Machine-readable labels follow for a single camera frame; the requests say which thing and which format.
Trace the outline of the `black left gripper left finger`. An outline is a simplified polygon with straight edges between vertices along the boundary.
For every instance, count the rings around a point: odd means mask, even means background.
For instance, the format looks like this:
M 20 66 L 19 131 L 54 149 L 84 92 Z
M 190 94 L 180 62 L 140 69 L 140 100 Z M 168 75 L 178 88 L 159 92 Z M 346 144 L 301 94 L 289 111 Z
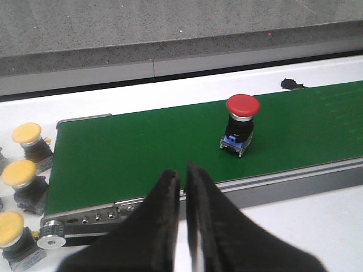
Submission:
M 109 234 L 66 257 L 58 271 L 173 271 L 179 175 L 165 170 L 145 200 Z

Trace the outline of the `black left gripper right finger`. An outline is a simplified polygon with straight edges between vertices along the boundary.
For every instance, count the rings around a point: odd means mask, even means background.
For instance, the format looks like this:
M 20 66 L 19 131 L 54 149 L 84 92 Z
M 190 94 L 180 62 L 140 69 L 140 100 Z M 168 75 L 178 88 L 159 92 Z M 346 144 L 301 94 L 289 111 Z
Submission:
M 192 162 L 185 193 L 192 271 L 325 271 L 316 257 L 245 216 Z

